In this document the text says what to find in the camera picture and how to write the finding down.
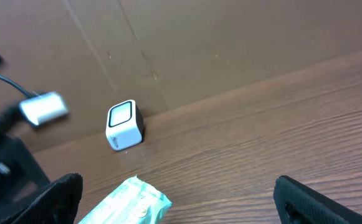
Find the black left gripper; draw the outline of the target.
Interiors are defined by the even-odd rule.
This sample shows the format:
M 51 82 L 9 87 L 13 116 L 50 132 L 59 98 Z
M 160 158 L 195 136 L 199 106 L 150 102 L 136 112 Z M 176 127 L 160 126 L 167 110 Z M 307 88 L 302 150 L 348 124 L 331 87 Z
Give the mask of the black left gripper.
M 28 182 L 38 188 L 50 183 L 21 139 L 7 134 L 22 119 L 17 105 L 8 106 L 0 112 L 0 211 L 11 204 Z

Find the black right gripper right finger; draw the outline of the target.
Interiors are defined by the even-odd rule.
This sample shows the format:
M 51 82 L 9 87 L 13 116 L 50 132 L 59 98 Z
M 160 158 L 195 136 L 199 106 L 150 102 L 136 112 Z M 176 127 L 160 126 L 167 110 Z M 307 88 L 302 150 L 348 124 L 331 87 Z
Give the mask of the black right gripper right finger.
M 282 175 L 275 181 L 274 202 L 282 224 L 362 224 L 362 215 Z

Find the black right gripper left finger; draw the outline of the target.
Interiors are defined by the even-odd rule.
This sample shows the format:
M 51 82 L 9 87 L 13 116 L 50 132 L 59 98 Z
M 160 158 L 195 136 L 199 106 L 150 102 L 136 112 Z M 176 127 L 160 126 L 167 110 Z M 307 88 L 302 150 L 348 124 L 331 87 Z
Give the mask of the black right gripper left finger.
M 0 223 L 73 223 L 82 191 L 82 176 L 66 174 L 13 203 L 0 215 Z

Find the light green wipes packet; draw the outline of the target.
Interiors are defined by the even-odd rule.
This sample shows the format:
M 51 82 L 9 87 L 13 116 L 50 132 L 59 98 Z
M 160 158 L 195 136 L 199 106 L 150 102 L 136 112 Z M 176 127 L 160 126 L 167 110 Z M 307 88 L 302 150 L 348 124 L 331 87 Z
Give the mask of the light green wipes packet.
M 122 182 L 79 223 L 156 224 L 171 206 L 165 194 L 134 176 Z

